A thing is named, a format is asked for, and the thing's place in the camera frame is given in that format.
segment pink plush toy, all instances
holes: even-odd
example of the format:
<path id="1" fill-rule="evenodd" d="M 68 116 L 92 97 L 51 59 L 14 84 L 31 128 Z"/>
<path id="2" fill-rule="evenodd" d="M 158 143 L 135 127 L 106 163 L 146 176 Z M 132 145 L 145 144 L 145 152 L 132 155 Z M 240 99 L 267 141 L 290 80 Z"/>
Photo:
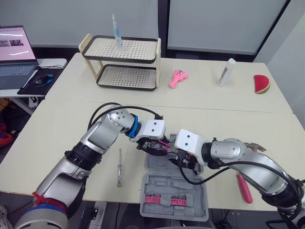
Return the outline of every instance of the pink plush toy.
<path id="1" fill-rule="evenodd" d="M 184 80 L 185 78 L 187 78 L 188 77 L 188 75 L 187 75 L 187 73 L 186 72 L 184 72 L 184 71 L 182 71 L 182 70 L 175 70 L 174 72 L 173 72 L 173 81 L 171 81 L 170 83 L 169 83 L 169 86 L 170 86 L 170 88 L 176 88 L 176 84 L 179 82 L 179 81 L 182 81 L 182 80 Z"/>

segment laptop keyboard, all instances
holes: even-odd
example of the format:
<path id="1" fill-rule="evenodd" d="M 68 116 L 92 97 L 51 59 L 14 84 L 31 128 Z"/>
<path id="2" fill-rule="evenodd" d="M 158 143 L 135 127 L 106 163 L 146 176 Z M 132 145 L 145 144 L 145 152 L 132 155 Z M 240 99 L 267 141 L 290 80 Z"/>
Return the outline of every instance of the laptop keyboard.
<path id="1" fill-rule="evenodd" d="M 28 75 L 34 68 L 35 65 L 0 66 L 0 76 Z"/>

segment blue ring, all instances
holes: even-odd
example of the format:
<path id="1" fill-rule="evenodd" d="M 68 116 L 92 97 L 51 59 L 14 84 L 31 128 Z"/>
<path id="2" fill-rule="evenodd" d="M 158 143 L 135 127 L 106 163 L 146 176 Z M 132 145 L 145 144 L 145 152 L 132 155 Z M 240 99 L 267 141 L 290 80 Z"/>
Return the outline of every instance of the blue ring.
<path id="1" fill-rule="evenodd" d="M 45 203 L 45 204 L 39 204 L 39 205 L 37 205 L 37 206 L 35 206 L 35 207 L 30 208 L 30 209 L 27 210 L 26 212 L 33 211 L 33 210 L 35 210 L 35 209 L 41 209 L 41 208 L 43 208 L 43 209 L 52 209 L 52 210 L 55 210 L 55 211 L 60 211 L 61 213 L 63 213 L 64 215 L 66 215 L 66 213 L 64 212 L 64 210 L 62 210 L 60 207 L 54 206 L 54 205 L 52 205 L 52 204 L 47 204 L 47 203 Z"/>
<path id="2" fill-rule="evenodd" d="M 135 116 L 134 117 L 134 126 L 133 126 L 132 131 L 128 134 L 128 137 L 134 138 L 134 134 L 135 134 L 135 131 L 137 130 L 137 127 L 138 127 L 138 116 Z"/>

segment white bottle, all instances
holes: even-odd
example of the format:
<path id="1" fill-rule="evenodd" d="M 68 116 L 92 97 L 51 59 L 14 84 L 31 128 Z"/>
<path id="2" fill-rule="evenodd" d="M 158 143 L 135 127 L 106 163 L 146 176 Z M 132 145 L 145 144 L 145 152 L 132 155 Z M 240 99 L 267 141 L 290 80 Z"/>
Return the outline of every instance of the white bottle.
<path id="1" fill-rule="evenodd" d="M 230 58 L 228 60 L 227 65 L 224 68 L 224 71 L 223 71 L 221 77 L 218 80 L 218 86 L 223 87 L 228 83 L 235 65 L 236 65 L 236 61 L 234 59 Z"/>

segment gray wall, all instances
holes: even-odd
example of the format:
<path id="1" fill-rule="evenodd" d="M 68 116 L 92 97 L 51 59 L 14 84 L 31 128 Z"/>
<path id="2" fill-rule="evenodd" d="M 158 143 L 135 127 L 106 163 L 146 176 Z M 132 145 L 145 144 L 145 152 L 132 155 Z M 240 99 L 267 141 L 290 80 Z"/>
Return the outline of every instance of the gray wall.
<path id="1" fill-rule="evenodd" d="M 305 16 L 268 63 L 268 69 L 305 129 Z"/>
<path id="2" fill-rule="evenodd" d="M 256 54 L 286 0 L 173 0 L 169 49 Z"/>
<path id="3" fill-rule="evenodd" d="M 77 47 L 92 35 L 158 38 L 158 0 L 1 0 L 0 25 L 23 25 L 33 46 Z"/>
<path id="4" fill-rule="evenodd" d="M 305 129 L 305 1 L 292 0 L 255 62 L 264 62 Z"/>

